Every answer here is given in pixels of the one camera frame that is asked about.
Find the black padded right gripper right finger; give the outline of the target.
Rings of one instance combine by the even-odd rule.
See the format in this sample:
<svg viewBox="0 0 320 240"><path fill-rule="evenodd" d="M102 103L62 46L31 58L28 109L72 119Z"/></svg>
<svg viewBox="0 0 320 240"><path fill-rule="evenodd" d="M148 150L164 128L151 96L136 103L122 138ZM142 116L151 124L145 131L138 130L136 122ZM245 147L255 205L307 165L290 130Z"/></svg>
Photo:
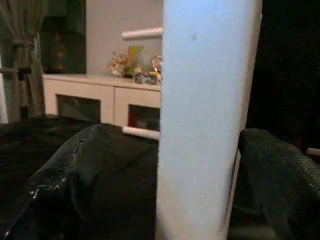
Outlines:
<svg viewBox="0 0 320 240"><path fill-rule="evenodd" d="M294 145L256 128L240 132L238 149L275 234L283 240L318 240L320 164Z"/></svg>

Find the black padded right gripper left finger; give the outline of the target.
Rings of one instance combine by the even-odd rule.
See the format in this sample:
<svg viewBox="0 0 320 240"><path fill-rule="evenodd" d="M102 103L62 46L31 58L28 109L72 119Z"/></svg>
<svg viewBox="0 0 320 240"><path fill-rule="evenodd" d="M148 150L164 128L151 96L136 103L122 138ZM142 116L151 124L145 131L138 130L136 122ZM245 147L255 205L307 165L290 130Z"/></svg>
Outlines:
<svg viewBox="0 0 320 240"><path fill-rule="evenodd" d="M6 240L65 240L85 221L111 136L89 126L68 139L27 181L10 212Z"/></svg>

